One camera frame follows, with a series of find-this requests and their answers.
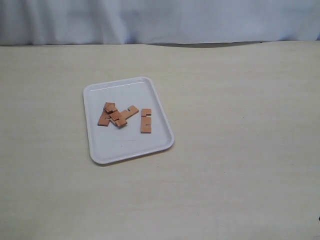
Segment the wooden notched piece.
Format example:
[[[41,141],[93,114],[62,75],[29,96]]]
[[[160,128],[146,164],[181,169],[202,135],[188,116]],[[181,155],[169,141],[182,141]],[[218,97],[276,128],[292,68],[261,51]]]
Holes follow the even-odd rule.
[[[151,134],[152,133],[152,109],[143,108],[141,110],[141,122],[140,122],[140,133]]]
[[[121,114],[119,113],[118,109],[115,107],[107,107],[107,112],[109,113],[111,119],[110,121],[114,124],[117,125],[117,121],[121,118]]]
[[[131,105],[127,109],[119,113],[119,118],[115,121],[118,128],[122,128],[128,124],[127,119],[139,112],[139,109]]]
[[[102,126],[102,127],[108,127],[109,126],[109,123],[110,123],[110,114],[107,112],[107,107],[115,107],[115,103],[114,102],[106,102],[104,104],[104,107],[103,107],[103,110],[102,110],[102,113],[100,115],[100,118],[97,122],[97,125],[98,126]]]

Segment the white plastic tray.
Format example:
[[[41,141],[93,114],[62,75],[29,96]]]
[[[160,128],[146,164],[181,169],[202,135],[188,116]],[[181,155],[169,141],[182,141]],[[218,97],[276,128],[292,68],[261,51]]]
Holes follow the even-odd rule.
[[[91,159],[108,165],[144,155],[168,150],[175,142],[174,133],[162,107],[153,82],[145,77],[133,77],[88,85],[83,101]],[[99,126],[105,103],[115,103],[119,111],[135,106],[151,109],[151,133],[141,133],[141,113],[127,119],[127,125],[110,123]]]

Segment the white backdrop curtain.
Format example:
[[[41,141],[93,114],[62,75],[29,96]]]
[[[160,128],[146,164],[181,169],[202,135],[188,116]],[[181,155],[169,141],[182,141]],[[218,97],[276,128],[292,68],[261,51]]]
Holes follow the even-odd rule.
[[[3,0],[2,45],[314,41],[317,0]]]

